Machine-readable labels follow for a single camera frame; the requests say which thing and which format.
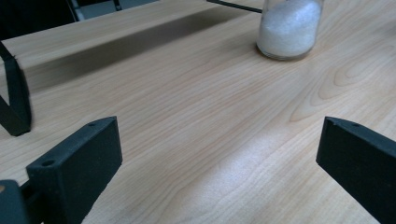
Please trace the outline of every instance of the black object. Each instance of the black object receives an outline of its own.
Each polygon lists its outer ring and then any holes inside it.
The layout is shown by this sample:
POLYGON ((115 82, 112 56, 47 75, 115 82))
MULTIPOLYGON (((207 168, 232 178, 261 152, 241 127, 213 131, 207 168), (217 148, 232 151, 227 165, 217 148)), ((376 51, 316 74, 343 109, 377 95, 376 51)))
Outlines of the black object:
POLYGON ((357 123, 326 118, 317 163, 381 223, 396 223, 396 143, 357 123))
POLYGON ((79 6, 81 7, 85 7, 88 5, 93 5, 93 4, 97 4, 97 3, 103 3, 103 2, 107 2, 108 0, 77 0, 77 3, 79 6))
POLYGON ((6 68, 9 105, 0 96, 0 124, 14 136, 30 132, 32 113, 29 89, 17 60, 0 41, 0 55, 6 68))
POLYGON ((74 22, 65 0, 0 0, 0 39, 74 22))
POLYGON ((117 119, 91 122, 28 165, 21 188, 0 181, 0 223, 81 223, 121 163, 117 119))
POLYGON ((120 0, 113 0, 114 6, 116 7, 117 11, 121 11, 122 7, 120 5, 120 0))
POLYGON ((234 4, 234 3, 228 3, 228 2, 219 1, 219 0, 206 0, 206 2, 215 3, 215 4, 223 5, 223 6, 226 6, 226 7, 235 7, 235 8, 243 9, 243 10, 246 10, 246 11, 251 11, 251 12, 262 13, 261 9, 258 9, 258 8, 255 8, 255 7, 245 7, 245 6, 237 5, 237 4, 234 4))

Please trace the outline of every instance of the white powder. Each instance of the white powder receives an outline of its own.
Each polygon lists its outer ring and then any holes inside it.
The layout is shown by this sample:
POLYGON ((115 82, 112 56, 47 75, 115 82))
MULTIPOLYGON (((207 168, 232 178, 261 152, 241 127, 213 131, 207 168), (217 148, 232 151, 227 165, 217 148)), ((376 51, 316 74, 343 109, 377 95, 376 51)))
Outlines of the white powder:
POLYGON ((299 56, 315 44, 321 6, 316 0, 287 0, 262 16, 257 46, 279 57, 299 56))

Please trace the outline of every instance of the glass jar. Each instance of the glass jar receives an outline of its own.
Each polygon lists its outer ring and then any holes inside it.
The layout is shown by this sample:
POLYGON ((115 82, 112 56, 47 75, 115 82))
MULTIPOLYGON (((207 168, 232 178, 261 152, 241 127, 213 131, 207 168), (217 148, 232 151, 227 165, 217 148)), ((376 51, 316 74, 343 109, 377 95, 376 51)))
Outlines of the glass jar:
POLYGON ((322 6, 323 0, 264 0, 257 47, 278 60, 303 58, 315 45, 322 6))

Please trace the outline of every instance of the screw hole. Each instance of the screw hole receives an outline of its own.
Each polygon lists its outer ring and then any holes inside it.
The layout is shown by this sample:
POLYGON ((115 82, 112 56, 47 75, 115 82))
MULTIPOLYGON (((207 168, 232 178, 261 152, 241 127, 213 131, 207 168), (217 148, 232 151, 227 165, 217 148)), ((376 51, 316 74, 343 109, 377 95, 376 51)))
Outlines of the screw hole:
POLYGON ((43 163, 41 163, 42 166, 51 166, 53 163, 55 163, 54 160, 50 160, 50 161, 44 161, 43 163))

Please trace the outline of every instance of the wood grain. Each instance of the wood grain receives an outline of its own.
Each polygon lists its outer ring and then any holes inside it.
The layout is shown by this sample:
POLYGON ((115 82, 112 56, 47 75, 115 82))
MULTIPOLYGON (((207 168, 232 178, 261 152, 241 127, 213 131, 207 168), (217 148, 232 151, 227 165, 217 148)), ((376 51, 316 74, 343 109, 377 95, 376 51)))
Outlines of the wood grain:
POLYGON ((325 1, 287 63, 256 50, 260 14, 180 2, 6 41, 34 128, 0 130, 0 178, 118 116, 124 162, 84 223, 376 223, 315 157, 325 116, 396 139, 396 2, 325 1))

